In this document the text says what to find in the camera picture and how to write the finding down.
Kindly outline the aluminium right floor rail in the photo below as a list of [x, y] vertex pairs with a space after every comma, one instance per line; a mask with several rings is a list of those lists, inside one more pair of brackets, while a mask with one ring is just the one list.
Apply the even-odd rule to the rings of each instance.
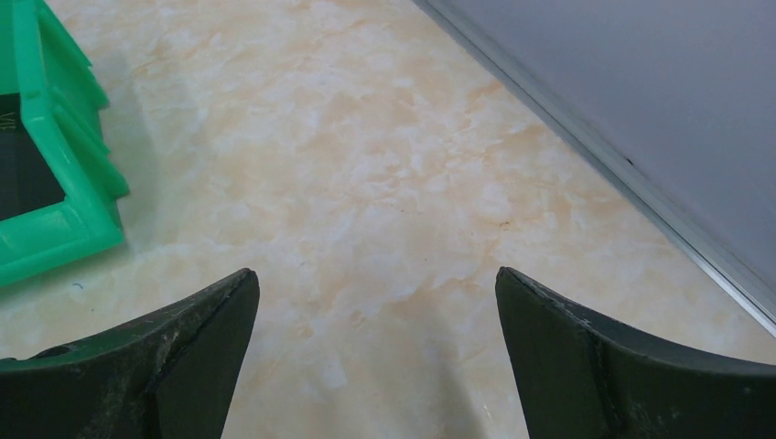
[[418, 6], [531, 107], [738, 305], [770, 334], [775, 332], [772, 289], [688, 218], [637, 167], [631, 155], [618, 151], [589, 118], [554, 91], [546, 76], [488, 36], [460, 7], [448, 1], [420, 1]]

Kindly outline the right green plastic bin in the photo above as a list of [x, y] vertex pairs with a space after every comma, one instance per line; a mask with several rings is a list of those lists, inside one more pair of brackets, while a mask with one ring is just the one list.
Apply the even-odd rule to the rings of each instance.
[[43, 1], [1, 4], [1, 283], [103, 252], [124, 238], [92, 65]]

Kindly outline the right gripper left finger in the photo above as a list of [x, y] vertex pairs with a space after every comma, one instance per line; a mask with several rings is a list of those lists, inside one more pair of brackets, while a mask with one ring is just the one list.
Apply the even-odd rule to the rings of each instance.
[[90, 337], [1, 362], [4, 438], [218, 438], [256, 319], [241, 269]]

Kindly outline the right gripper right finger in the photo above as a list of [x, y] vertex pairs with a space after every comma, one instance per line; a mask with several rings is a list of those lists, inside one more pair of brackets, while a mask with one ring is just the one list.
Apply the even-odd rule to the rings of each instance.
[[532, 438], [772, 438], [775, 368], [690, 348], [503, 267], [495, 295]]

